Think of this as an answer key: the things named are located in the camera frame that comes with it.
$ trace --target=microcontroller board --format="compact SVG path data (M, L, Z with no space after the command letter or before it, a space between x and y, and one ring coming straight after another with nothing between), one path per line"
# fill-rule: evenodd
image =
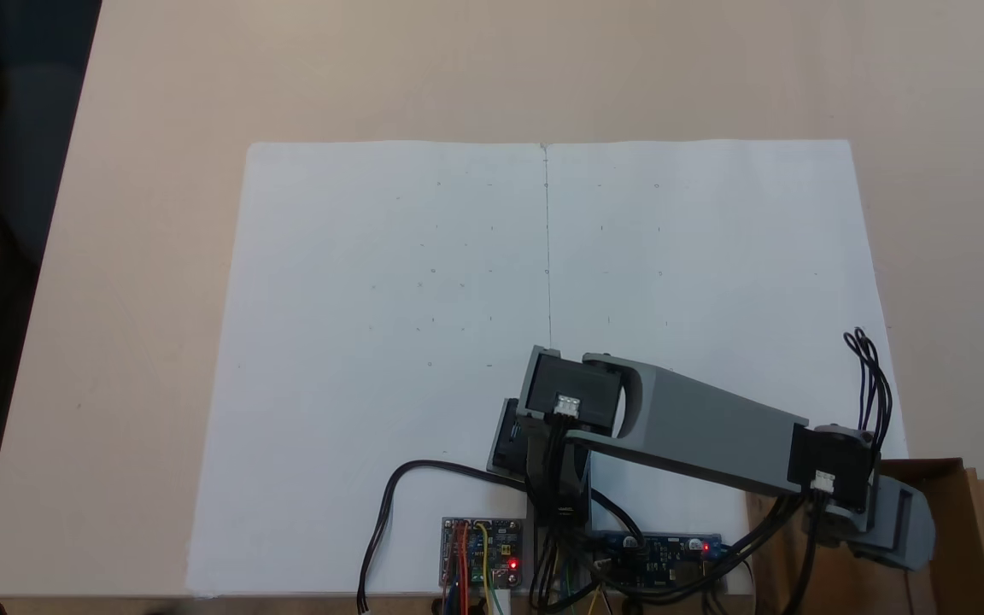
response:
M610 548L636 548L628 532L598 532ZM719 534L644 534L645 548L612 558L610 577L640 589L671 589L703 577L722 555Z
M484 533L488 530L489 587L509 589L523 577L523 520L521 518L443 518L438 548L438 582L445 587L460 573L458 552L465 552L469 584L484 584Z

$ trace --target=wooden table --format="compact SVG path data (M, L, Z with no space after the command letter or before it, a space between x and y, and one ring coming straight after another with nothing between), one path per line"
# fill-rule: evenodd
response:
M708 138L852 141L911 453L984 476L984 1L106 0L0 595L185 594L250 144Z

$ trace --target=white paper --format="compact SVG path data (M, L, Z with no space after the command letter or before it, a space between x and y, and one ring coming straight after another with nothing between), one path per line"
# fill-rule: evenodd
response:
M397 466L484 467L519 357L549 343L547 267L536 145L254 145L188 588L354 592ZM524 511L410 472L370 588L435 591L440 517Z
M484 467L535 343L854 425L858 325L893 382L841 141L254 145L188 588L354 592L390 473ZM885 455L905 456L898 416ZM593 479L645 530L746 532L739 491L607 458ZM436 592L444 515L524 498L413 472L368 591Z

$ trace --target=cardboard box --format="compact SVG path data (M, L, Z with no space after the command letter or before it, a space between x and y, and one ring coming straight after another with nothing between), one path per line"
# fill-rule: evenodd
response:
M921 490L936 522L933 561L919 572L858 559L847 548L819 548L803 612L984 614L984 480L960 459L885 460L882 472ZM772 498L747 495L751 525ZM800 567L805 534L793 518L753 557L758 615L784 610Z

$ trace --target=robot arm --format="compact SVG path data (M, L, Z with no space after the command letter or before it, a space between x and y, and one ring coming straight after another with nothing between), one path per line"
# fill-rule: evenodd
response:
M614 435L622 390L624 421ZM924 495L879 475L868 432L839 425L808 429L805 418L647 363L608 354L575 362L534 347L522 393L505 404L489 471L524 472L539 482L543 447L558 416L571 426L567 454L583 459L565 464L561 491L589 498L586 451L755 494L817 490L828 498L817 533L821 544L846 542L859 557L909 570L932 557L934 525ZM524 447L511 437L518 429Z

